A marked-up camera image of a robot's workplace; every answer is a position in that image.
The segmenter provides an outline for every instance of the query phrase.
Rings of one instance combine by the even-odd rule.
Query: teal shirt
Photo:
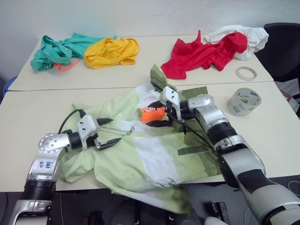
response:
[[[74,33],[71,38],[56,42],[44,35],[40,49],[30,62],[31,67],[43,71],[51,68],[54,63],[69,63],[71,57],[82,59],[85,50],[102,39]]]

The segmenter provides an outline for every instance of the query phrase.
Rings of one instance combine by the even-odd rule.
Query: orange toy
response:
[[[165,109],[163,107],[145,107],[137,109],[137,114],[141,121],[149,123],[152,121],[162,120],[165,116]]]

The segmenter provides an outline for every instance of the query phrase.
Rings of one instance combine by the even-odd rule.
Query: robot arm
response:
[[[21,199],[14,206],[9,225],[48,224],[47,215],[52,207],[61,158],[66,152],[76,148],[85,150],[91,146],[102,150],[115,145],[120,140],[120,138],[113,139],[101,145],[97,141],[96,132],[100,128],[99,125],[106,124],[112,119],[96,120],[82,110],[80,113],[78,132],[67,130],[63,134],[47,134],[39,141],[38,155],[30,167],[24,191]]]
[[[213,151],[228,185],[239,188],[257,221],[262,225],[300,223],[300,199],[265,176],[261,159],[238,135],[210,95],[181,102],[178,94],[165,87],[162,103],[167,112],[176,110],[178,120],[196,118],[213,144]]]

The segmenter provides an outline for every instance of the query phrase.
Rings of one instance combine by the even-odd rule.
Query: white wall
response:
[[[0,76],[18,75],[44,34],[185,35],[275,22],[300,23],[300,0],[0,0]]]

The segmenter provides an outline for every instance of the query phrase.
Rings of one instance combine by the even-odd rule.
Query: yellow shirt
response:
[[[83,61],[87,67],[100,69],[104,67],[135,64],[139,45],[133,38],[114,40],[105,38],[90,47],[84,53]]]

